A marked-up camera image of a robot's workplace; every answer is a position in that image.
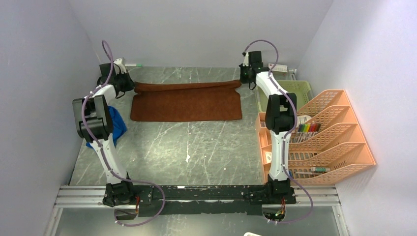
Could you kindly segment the blue towel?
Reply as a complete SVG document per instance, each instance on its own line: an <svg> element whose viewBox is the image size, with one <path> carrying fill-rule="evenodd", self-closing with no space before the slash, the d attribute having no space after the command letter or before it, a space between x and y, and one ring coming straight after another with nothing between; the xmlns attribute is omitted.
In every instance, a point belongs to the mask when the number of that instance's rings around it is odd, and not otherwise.
<svg viewBox="0 0 417 236"><path fill-rule="evenodd" d="M118 112L118 110L116 108L114 108L112 106L107 106L106 108L107 108L108 114L110 115L110 118L111 118L111 121L112 121L112 126L113 126L113 132L112 132L113 137L112 137L112 139L113 139L114 146L116 147L119 138L122 137L125 134L125 132L127 131L127 127L126 127L125 122L123 121L120 113ZM86 121L87 121L87 116L89 116L88 112L89 112L89 110L87 108L85 108L84 114L85 114ZM103 138L103 135L101 135L99 133L94 133L92 127L90 127L90 130L92 131L92 133L94 134L94 136L97 139L102 139ZM91 143L92 143L92 141L87 141L86 146L89 147L89 148L93 148L91 146Z"/></svg>

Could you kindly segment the brown towel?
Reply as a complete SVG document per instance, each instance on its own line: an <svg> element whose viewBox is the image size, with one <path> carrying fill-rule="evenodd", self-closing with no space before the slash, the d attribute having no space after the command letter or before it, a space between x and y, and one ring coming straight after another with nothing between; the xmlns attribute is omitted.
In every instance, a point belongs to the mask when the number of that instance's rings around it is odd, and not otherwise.
<svg viewBox="0 0 417 236"><path fill-rule="evenodd" d="M242 119L240 81L190 84L136 83L133 121L189 122Z"/></svg>

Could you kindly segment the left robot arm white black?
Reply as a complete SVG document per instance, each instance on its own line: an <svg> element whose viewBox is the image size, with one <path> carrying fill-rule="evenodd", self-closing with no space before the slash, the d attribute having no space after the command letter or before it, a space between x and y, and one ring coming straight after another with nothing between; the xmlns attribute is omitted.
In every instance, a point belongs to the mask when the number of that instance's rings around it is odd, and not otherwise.
<svg viewBox="0 0 417 236"><path fill-rule="evenodd" d="M109 207L128 205L136 200L136 190L129 182L126 169L116 159L114 125L107 103L133 90L134 83L121 58L101 64L100 71L98 91L72 101L76 130L94 149L105 170L107 183L103 204Z"/></svg>

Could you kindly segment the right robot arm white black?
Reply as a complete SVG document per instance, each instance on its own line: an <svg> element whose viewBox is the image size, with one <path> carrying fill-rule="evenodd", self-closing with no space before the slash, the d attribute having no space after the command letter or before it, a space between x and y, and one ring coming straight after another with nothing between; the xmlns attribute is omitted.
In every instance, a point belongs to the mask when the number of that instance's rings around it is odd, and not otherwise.
<svg viewBox="0 0 417 236"><path fill-rule="evenodd" d="M244 197L252 203L278 203L292 196L288 171L291 133L297 125L297 98L275 80L271 70L262 62L261 51L243 52L240 82L250 89L259 88L268 97L265 114L266 128L271 136L271 163L268 180L264 186L252 190Z"/></svg>

